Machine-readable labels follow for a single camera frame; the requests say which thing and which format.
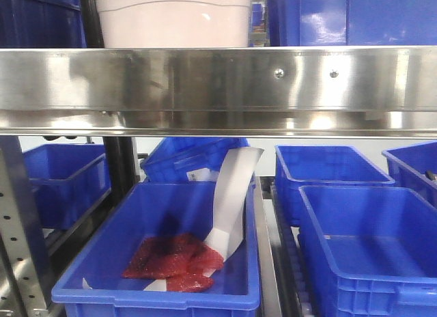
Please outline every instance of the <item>white wall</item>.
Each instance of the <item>white wall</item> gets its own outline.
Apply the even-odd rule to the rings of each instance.
[[[94,142],[102,143],[101,137],[92,137]],[[161,137],[138,137],[137,152],[150,153],[160,142]],[[23,151],[29,150],[44,143],[85,143],[85,137],[78,137],[69,140],[64,137],[55,141],[46,141],[41,136],[22,136],[20,137]],[[259,176],[273,176],[275,166],[274,146],[277,144],[315,144],[315,145],[352,145],[360,150],[367,158],[373,161],[378,167],[386,171],[386,160],[381,155],[381,151],[387,148],[396,148],[420,142],[414,139],[265,139],[251,138],[249,143],[252,146],[265,149],[256,173]]]

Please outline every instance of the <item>metal rack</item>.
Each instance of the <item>metal rack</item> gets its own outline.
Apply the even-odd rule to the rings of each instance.
[[[435,46],[0,50],[0,134],[429,138],[437,134],[436,68]],[[0,220],[8,293],[0,316],[48,316],[49,288],[63,268],[54,274],[50,257],[69,252],[75,236],[85,242],[113,202],[104,199],[79,231],[47,249],[18,140],[0,143],[0,207],[8,212]],[[299,316],[297,300],[283,300],[296,291],[283,281],[281,231],[258,185],[264,315]]]

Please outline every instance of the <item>paper label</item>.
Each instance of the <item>paper label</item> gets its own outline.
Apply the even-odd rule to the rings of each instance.
[[[211,171],[208,168],[201,168],[188,171],[186,176],[190,182],[209,182],[217,180],[217,176],[215,177],[215,180],[212,180],[213,173],[217,173],[217,176],[219,174],[217,171]]]

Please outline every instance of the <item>red meat slice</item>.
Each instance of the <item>red meat slice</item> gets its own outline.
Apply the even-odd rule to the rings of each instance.
[[[164,279],[186,273],[191,257],[201,244],[191,234],[148,238],[134,254],[123,277]]]
[[[188,272],[203,274],[208,271],[218,271],[223,268],[223,257],[221,254],[205,243],[201,243],[194,256],[188,264]]]
[[[182,274],[167,279],[167,291],[202,292],[214,284],[212,278],[202,274]]]

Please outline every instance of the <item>dark blue crate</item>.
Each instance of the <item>dark blue crate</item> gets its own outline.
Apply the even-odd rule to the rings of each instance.
[[[393,186],[395,181],[350,146],[276,146],[275,185],[284,215],[299,226],[303,185]]]
[[[79,0],[0,0],[0,48],[80,47]]]
[[[253,190],[246,199],[241,246],[213,274],[202,293],[150,292],[147,279],[123,279],[123,270],[144,238],[192,232],[200,239],[212,227],[213,182],[138,184],[99,229],[53,288],[54,302],[68,317],[252,317],[259,306],[259,270]],[[84,290],[85,278],[93,290]]]
[[[320,317],[437,316],[437,211],[400,187],[302,187]]]
[[[437,184],[425,177],[426,171],[437,174],[437,141],[393,148],[382,154],[389,173],[400,187],[408,187],[437,207]]]
[[[437,0],[275,0],[281,46],[435,45]]]
[[[67,230],[111,187],[103,145],[46,144],[24,159],[44,228]]]
[[[245,146],[243,138],[167,137],[140,166],[151,182],[189,182],[187,173],[219,171],[228,150]]]

